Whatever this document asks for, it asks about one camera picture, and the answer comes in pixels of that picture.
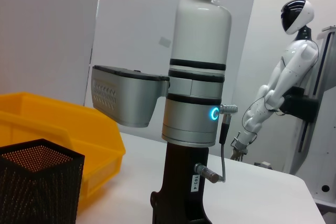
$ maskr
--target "yellow plastic bin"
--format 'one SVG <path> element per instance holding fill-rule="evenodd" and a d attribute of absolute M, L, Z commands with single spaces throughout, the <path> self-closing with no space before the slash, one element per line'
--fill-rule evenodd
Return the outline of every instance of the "yellow plastic bin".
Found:
<path fill-rule="evenodd" d="M 80 200 L 119 172 L 125 154 L 116 122 L 97 110 L 30 93 L 0 95 L 0 146 L 39 138 L 85 155 Z"/>

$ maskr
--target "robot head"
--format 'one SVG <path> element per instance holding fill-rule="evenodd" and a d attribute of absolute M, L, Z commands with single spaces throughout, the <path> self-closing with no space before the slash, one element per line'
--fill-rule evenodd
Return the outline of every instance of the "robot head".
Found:
<path fill-rule="evenodd" d="M 294 34 L 314 19 L 314 10 L 306 0 L 292 0 L 281 10 L 281 22 L 286 34 Z"/>

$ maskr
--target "label sticker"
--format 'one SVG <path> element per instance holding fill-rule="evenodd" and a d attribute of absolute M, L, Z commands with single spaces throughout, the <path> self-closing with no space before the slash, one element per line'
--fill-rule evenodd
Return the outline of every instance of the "label sticker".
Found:
<path fill-rule="evenodd" d="M 200 175 L 193 175 L 190 192 L 198 191 L 198 188 L 200 186 L 199 185 L 200 184 L 199 177 L 200 177 Z"/>

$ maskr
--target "white table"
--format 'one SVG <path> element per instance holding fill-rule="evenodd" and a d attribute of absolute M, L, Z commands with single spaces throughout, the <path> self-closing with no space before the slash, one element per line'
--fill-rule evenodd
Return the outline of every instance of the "white table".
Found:
<path fill-rule="evenodd" d="M 162 185 L 166 144 L 121 134 L 126 147 L 121 172 L 82 206 L 77 224 L 151 224 L 150 194 Z M 206 182 L 204 208 L 213 224 L 324 223 L 298 177 L 226 159 L 226 183 Z M 208 167 L 221 172 L 221 159 Z"/>

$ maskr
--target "metal connector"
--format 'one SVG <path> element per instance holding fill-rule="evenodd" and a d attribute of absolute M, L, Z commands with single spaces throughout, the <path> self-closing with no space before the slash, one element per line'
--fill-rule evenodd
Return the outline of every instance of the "metal connector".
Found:
<path fill-rule="evenodd" d="M 210 170 L 205 165 L 202 165 L 201 163 L 197 163 L 195 165 L 194 170 L 195 170 L 195 173 L 197 173 L 197 174 L 201 175 L 202 177 L 206 178 L 211 183 L 217 183 L 221 179 L 221 176 L 219 176 L 217 173 Z"/>
<path fill-rule="evenodd" d="M 221 104 L 219 108 L 220 114 L 235 114 L 238 112 L 236 105 Z"/>

